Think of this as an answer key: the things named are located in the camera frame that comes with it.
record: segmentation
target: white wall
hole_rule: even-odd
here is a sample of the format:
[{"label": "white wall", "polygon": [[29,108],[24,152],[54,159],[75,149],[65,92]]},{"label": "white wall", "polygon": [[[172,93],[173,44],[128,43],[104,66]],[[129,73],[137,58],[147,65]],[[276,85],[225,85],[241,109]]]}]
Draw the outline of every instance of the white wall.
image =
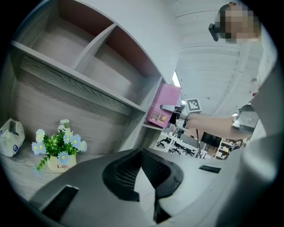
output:
[{"label": "white wall", "polygon": [[101,12],[144,49],[167,83],[178,62],[181,36],[174,16],[155,0],[77,0]]}]

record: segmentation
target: white flower pot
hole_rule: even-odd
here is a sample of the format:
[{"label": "white flower pot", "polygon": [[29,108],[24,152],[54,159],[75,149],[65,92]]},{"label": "white flower pot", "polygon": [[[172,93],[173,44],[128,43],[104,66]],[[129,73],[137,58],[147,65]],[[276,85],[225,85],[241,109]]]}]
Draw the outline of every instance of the white flower pot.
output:
[{"label": "white flower pot", "polygon": [[65,172],[76,164],[76,155],[69,155],[69,163],[65,165],[60,164],[56,156],[47,160],[48,167],[54,172]]}]

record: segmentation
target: cable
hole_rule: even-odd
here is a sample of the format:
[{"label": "cable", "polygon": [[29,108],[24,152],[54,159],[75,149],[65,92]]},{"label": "cable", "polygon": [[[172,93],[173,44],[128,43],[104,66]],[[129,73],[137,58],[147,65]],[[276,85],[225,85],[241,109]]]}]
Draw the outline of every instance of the cable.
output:
[{"label": "cable", "polygon": [[197,134],[197,149],[198,149],[198,154],[199,154],[199,158],[201,158],[202,155],[201,155],[201,149],[200,149],[200,140],[199,140],[199,135],[198,135],[198,129],[196,129],[196,134]]}]

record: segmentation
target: shelf compartment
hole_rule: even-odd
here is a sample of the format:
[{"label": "shelf compartment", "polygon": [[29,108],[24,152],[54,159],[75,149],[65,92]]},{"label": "shelf compartment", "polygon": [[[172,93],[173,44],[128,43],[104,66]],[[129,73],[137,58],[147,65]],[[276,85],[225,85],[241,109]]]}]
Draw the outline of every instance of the shelf compartment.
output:
[{"label": "shelf compartment", "polygon": [[11,47],[4,63],[0,95],[0,122],[10,117],[23,124],[27,141],[35,141],[37,129],[57,133],[61,119],[88,144],[84,156],[113,153],[120,132],[128,124],[130,108]]},{"label": "shelf compartment", "polygon": [[80,74],[79,72],[72,70],[71,68],[31,49],[28,48],[20,43],[17,43],[15,41],[11,42],[11,45],[14,46],[18,51],[22,52],[23,55],[27,55],[29,57],[31,57],[32,59],[35,59],[37,62],[40,62],[54,70],[56,70],[59,73],[62,73],[92,89],[95,89],[96,91],[105,94],[107,96],[109,96],[110,98],[117,100],[131,108],[134,108],[136,110],[139,110],[141,112],[146,112],[145,108],[142,108],[140,106],[138,106],[137,104],[127,100],[126,98],[124,98],[123,96],[119,95],[118,93],[102,86],[101,84],[97,83],[96,81],[88,78],[87,76],[84,76],[82,74]]},{"label": "shelf compartment", "polygon": [[51,0],[25,20],[15,40],[71,67],[85,47],[111,24],[82,3]]},{"label": "shelf compartment", "polygon": [[149,107],[149,93],[161,78],[155,65],[119,26],[111,25],[99,36],[72,68],[131,102]]}]

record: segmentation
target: label sticker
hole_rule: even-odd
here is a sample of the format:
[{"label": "label sticker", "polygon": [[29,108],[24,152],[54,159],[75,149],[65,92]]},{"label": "label sticker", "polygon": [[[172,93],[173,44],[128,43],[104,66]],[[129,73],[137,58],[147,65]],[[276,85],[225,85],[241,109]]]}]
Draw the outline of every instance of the label sticker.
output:
[{"label": "label sticker", "polygon": [[160,123],[165,123],[166,119],[167,119],[167,116],[161,114],[161,116],[160,116],[158,122],[160,122]]},{"label": "label sticker", "polygon": [[157,120],[158,120],[159,115],[160,115],[160,113],[158,113],[158,112],[154,111],[154,112],[152,113],[151,120],[155,120],[155,121],[157,121]]},{"label": "label sticker", "polygon": [[18,149],[19,149],[19,148],[18,148],[17,145],[14,145],[14,146],[13,146],[13,151],[17,152]]}]

